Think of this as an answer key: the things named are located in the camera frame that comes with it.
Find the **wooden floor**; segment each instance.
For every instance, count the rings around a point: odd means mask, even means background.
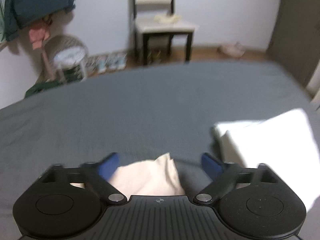
[[[217,47],[192,49],[191,61],[222,60],[222,59],[230,59],[230,57],[220,53]],[[240,60],[266,61],[266,60],[269,60],[269,58],[264,52],[256,51],[256,50],[247,50]],[[183,63],[184,61],[185,61],[185,50],[183,48],[181,49],[173,48],[172,54],[170,57],[166,56],[166,51],[162,51],[161,53],[160,64],[167,64],[167,63],[174,63],[174,62]],[[128,54],[127,66],[124,70],[135,69],[141,66],[142,66],[142,61],[137,62],[133,55]],[[115,72],[115,71],[107,70],[105,73],[111,73],[111,72]]]

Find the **teal jacket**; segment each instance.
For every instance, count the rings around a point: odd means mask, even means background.
[[[29,26],[53,12],[72,11],[75,0],[5,0],[4,33],[7,41],[18,36],[18,29]]]

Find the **black circular cover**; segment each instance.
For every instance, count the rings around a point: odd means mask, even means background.
[[[100,215],[99,198],[89,190],[43,183],[27,190],[14,204],[13,216],[26,234],[63,238],[77,234]]]
[[[300,229],[306,216],[298,196],[275,183],[233,190],[221,199],[218,210],[231,228],[256,239],[289,236]]]

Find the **dark brown door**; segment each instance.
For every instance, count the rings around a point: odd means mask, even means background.
[[[320,60],[320,0],[281,0],[268,54],[306,87]]]

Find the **mattress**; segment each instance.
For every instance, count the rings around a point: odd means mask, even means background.
[[[320,118],[309,101],[279,65],[216,61],[107,74],[2,109],[0,238],[20,237],[12,206],[53,163],[77,167],[119,152],[125,165],[170,152],[193,195],[211,182],[200,155],[215,154],[215,122],[267,119],[301,107],[319,144]],[[300,236],[318,240],[319,222],[318,199]]]

